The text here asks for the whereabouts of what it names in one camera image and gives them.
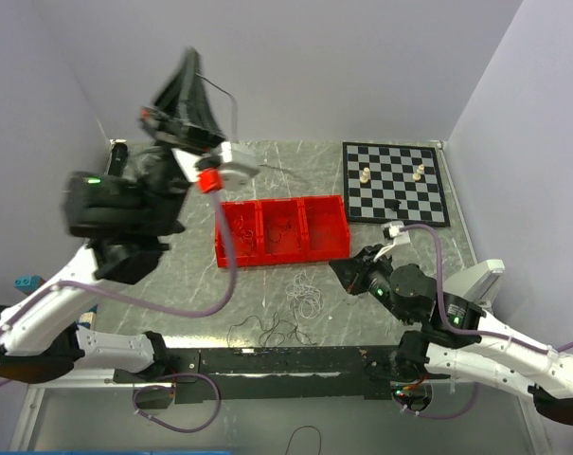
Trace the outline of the red three-compartment bin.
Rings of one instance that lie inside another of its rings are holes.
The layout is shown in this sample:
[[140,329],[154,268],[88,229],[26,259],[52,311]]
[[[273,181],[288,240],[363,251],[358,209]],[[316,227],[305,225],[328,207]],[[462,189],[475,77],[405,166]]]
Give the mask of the red three-compartment bin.
[[224,202],[239,267],[345,259],[350,232],[341,196]]

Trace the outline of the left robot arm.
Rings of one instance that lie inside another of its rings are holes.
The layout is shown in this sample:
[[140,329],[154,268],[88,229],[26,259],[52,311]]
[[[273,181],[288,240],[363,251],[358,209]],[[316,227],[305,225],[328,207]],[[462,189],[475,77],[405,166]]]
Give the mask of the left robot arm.
[[78,368],[115,369],[157,381],[170,369],[161,335],[99,333],[78,324],[95,298],[128,302],[122,290],[147,277],[169,250],[188,191],[217,199],[224,133],[207,99],[198,51],[188,48],[174,75],[140,114],[153,144],[134,177],[74,172],[63,215],[83,239],[72,260],[24,300],[0,305],[0,380],[41,384]]

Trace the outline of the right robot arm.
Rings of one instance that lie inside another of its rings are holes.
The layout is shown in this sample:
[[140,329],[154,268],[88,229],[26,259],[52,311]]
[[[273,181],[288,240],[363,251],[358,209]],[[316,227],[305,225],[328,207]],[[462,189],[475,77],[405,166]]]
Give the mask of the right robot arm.
[[351,295],[369,294],[393,317],[418,331],[403,335],[387,369],[406,382],[430,375],[466,379],[507,391],[545,418],[573,426],[573,354],[533,341],[476,303],[440,293],[415,264],[395,267],[380,248],[329,263]]

